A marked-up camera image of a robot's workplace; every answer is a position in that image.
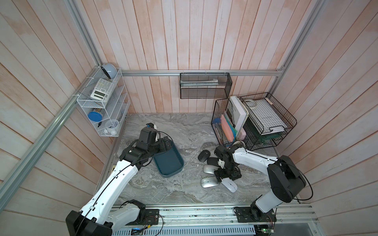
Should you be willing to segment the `silver mouse front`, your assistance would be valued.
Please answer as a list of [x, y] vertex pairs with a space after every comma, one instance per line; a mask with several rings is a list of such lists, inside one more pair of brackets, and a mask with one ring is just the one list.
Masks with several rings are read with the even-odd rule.
[[201, 186], [203, 188], [210, 188], [210, 187], [215, 187], [218, 186], [218, 180], [215, 176], [212, 177], [206, 177], [201, 180]]

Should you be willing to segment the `silver mouse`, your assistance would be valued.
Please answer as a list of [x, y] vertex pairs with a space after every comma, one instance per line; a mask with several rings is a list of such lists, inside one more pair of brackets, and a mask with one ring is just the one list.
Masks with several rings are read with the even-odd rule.
[[219, 167], [218, 166], [214, 166], [214, 165], [204, 165], [203, 166], [203, 172], [207, 173], [207, 174], [214, 175], [215, 171], [217, 171], [218, 169], [219, 169]]
[[215, 176], [212, 177], [206, 177], [201, 180], [201, 186], [203, 188], [210, 188], [210, 187], [215, 187], [218, 186], [218, 180]]

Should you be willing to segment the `teal storage box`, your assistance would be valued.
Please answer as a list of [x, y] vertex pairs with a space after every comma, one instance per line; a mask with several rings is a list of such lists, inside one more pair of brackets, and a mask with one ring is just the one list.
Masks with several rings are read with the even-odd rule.
[[171, 142], [170, 150], [154, 156], [154, 162], [159, 173], [164, 178], [170, 178], [180, 173], [185, 164], [183, 157], [173, 142]]

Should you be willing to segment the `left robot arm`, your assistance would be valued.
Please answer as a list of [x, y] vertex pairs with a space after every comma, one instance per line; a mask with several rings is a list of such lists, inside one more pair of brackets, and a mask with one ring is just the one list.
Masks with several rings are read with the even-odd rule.
[[80, 210], [71, 211], [66, 224], [71, 236], [110, 236], [127, 224], [143, 224], [149, 227], [151, 217], [145, 205], [137, 200], [128, 200], [124, 206], [112, 211], [123, 189], [137, 172], [156, 155], [172, 148], [172, 138], [150, 126], [141, 130], [140, 136], [126, 147], [115, 169], [97, 193]]

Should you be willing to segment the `white computer mouse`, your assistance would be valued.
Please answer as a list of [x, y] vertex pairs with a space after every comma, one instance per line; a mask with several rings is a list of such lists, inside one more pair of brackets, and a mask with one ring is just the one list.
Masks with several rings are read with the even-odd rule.
[[221, 183], [231, 192], [235, 193], [238, 189], [237, 184], [230, 178], [224, 178], [221, 180]]

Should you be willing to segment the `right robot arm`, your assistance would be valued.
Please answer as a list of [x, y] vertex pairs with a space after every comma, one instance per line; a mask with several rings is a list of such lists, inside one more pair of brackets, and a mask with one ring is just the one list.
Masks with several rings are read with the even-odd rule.
[[275, 158], [249, 151], [242, 146], [218, 146], [214, 151], [219, 168], [214, 172], [217, 182], [234, 184], [242, 177], [239, 165], [245, 165], [269, 177], [271, 190], [257, 198], [250, 208], [254, 218], [268, 213], [282, 203], [291, 202], [305, 187], [306, 178], [290, 157]]

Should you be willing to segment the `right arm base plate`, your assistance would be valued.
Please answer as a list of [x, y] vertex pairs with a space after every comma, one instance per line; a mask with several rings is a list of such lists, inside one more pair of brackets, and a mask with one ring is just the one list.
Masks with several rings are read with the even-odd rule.
[[277, 221], [275, 212], [271, 209], [263, 213], [257, 207], [239, 207], [233, 209], [239, 223], [275, 223]]

